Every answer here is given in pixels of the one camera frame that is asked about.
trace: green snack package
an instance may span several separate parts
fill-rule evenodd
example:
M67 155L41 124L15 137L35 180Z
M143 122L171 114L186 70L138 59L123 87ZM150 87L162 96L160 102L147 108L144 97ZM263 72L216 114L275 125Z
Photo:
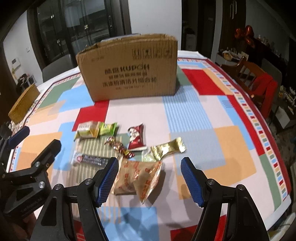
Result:
M99 127L100 127L100 131L99 131L100 136L104 136L104 135L113 136L115 129L117 127L117 122L113 124L105 124L104 122L100 122Z

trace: white wall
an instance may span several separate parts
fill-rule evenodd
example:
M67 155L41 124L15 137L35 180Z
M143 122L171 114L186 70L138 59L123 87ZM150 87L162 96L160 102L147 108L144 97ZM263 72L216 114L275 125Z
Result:
M36 80L36 85L42 84L42 71L32 49L28 32L27 11L15 22L3 41L4 53L11 71L14 58L20 61L20 68L16 71L17 78L22 74L31 74Z
M246 25L253 27L255 37L260 34L274 42L278 54L288 60L289 37L294 37L283 19L263 0L246 0L246 7Z
M219 50L222 29L223 0L216 0L216 20L211 60L215 62Z
M128 0L132 33L169 34L181 49L181 0Z

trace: glass door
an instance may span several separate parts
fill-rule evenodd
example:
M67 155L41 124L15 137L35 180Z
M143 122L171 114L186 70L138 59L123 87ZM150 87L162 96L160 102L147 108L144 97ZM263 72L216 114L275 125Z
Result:
M37 17L46 56L50 63L69 53L62 30L57 0L47 0L37 7Z
M61 0L62 14L74 54L115 36L110 1Z

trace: red garment on chair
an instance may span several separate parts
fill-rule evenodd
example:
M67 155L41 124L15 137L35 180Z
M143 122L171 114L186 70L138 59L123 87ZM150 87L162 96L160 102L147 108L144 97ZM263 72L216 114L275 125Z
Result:
M269 116L276 89L277 89L277 82L267 73L264 73L263 75L258 76L252 85L250 96L252 94L254 95L265 94L265 98L260 108L260 112L264 117L264 119L266 119Z

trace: cardboard box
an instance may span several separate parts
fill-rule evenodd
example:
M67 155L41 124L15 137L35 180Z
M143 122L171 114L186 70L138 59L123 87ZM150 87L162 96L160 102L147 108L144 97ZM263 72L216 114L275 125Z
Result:
M177 40L165 34L120 37L76 55L93 101L174 95Z

